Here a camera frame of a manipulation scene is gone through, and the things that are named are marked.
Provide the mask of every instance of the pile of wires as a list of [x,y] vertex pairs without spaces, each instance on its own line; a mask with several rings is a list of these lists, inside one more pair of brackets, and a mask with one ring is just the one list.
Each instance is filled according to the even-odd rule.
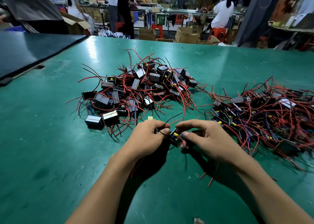
[[[130,65],[119,66],[117,69],[120,75],[100,76],[91,67],[84,65],[86,68],[83,69],[93,76],[78,82],[86,79],[97,79],[98,82],[94,90],[82,92],[81,97],[75,98],[79,99],[76,107],[79,116],[82,114],[81,109],[86,107],[88,117],[85,122],[89,128],[102,129],[106,126],[108,133],[116,137],[128,127],[133,129],[137,120],[142,119],[148,111],[152,112],[152,116],[155,112],[160,119],[159,113],[165,115],[162,108],[173,107],[167,104],[167,100],[182,105],[182,120],[187,109],[197,109],[189,88],[202,91],[206,85],[195,81],[186,68],[172,68],[167,59],[168,63],[153,57],[154,53],[142,59],[135,50],[126,51],[130,56]],[[132,64],[130,51],[135,52],[139,63]]]
[[314,92],[291,90],[276,84],[273,77],[256,84],[238,97],[207,92],[214,105],[205,112],[233,136],[251,156],[257,147],[271,148],[301,170],[289,156],[311,152],[314,147]]
[[122,32],[112,32],[111,30],[102,30],[102,34],[100,36],[103,37],[111,37],[111,38],[121,38],[121,39],[130,39],[129,35],[124,35]]

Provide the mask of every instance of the green box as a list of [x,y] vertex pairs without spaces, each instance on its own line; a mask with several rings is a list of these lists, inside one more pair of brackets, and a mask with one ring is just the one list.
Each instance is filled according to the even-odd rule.
[[156,25],[165,25],[166,24],[166,14],[156,13]]

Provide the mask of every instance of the green table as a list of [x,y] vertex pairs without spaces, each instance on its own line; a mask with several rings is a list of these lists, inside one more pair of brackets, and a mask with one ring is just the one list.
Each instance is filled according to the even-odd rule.
[[[140,56],[153,51],[161,58],[166,56],[172,67],[189,67],[191,76],[214,85],[218,93],[224,87],[228,95],[236,96],[247,82],[252,85],[252,81],[262,82],[271,75],[292,89],[314,89],[314,54],[310,52],[92,36],[46,61],[44,69],[34,69],[0,88],[0,223],[63,223],[79,205],[111,154],[120,149],[131,131],[125,131],[119,142],[113,142],[105,129],[87,128],[84,119],[77,116],[76,102],[65,103],[97,84],[94,79],[77,83],[90,76],[81,63],[102,75],[117,74],[118,64],[129,64],[123,50],[134,49],[137,44]],[[133,63],[138,61],[133,53],[132,58]],[[195,93],[194,101],[197,105],[208,104],[209,98]],[[166,110],[167,115],[161,119],[181,112],[178,104],[174,108]],[[189,112],[186,119],[198,115]],[[143,181],[139,174],[156,171],[154,164],[145,165],[142,171],[146,168],[146,173],[136,171],[134,179],[128,180],[119,221],[126,215],[125,223],[138,224],[188,224],[192,217],[206,223],[257,223],[246,203],[233,191],[237,190],[250,205],[247,190],[241,188],[228,167],[220,165],[207,188],[210,177],[197,177],[203,174],[196,161],[200,157],[194,154],[195,160],[177,148],[165,150],[165,154],[166,162],[156,174]],[[310,158],[297,158],[307,172],[297,171],[272,155],[258,155],[257,159],[270,176],[279,180],[283,190],[314,216],[314,165],[308,161]]]

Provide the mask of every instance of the red plastic stool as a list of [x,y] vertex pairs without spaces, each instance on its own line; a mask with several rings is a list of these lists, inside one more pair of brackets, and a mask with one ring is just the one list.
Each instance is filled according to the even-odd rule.
[[210,34],[209,34],[209,37],[214,34],[214,36],[219,39],[220,42],[225,42],[225,38],[226,38],[226,28],[216,28],[214,27]]
[[182,25],[184,20],[184,15],[176,15],[175,16],[175,25]]
[[163,39],[162,25],[155,25],[155,24],[152,24],[152,29],[153,29],[153,30],[159,29],[159,31],[160,31],[160,36],[156,35],[156,38]]
[[118,31],[120,27],[123,27],[123,25],[124,25],[124,22],[116,22],[116,31]]

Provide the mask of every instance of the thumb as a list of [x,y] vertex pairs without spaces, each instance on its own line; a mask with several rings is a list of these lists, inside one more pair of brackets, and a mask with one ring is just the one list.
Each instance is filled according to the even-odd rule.
[[169,128],[162,129],[161,131],[157,133],[157,135],[160,136],[162,139],[167,138],[169,134],[170,134]]
[[184,131],[182,132],[182,134],[185,139],[189,140],[190,142],[193,142],[196,145],[200,145],[202,143],[202,139],[204,139],[204,137],[198,136],[193,132]]

